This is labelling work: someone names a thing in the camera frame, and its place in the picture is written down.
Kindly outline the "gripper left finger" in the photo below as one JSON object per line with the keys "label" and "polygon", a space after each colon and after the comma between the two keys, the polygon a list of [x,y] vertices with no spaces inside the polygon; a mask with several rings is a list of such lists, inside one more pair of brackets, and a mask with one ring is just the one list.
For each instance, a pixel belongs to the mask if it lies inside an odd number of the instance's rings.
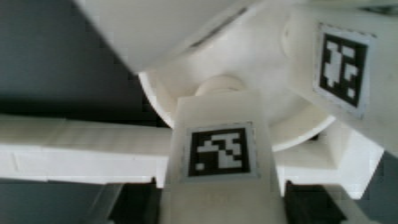
{"label": "gripper left finger", "polygon": [[156,183],[106,184],[81,224],[158,224],[160,189]]}

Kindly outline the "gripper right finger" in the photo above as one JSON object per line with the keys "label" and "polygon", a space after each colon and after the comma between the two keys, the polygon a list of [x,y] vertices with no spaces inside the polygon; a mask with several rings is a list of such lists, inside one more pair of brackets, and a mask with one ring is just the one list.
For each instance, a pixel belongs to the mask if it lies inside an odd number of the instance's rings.
{"label": "gripper right finger", "polygon": [[284,184],[288,224],[380,224],[339,185]]}

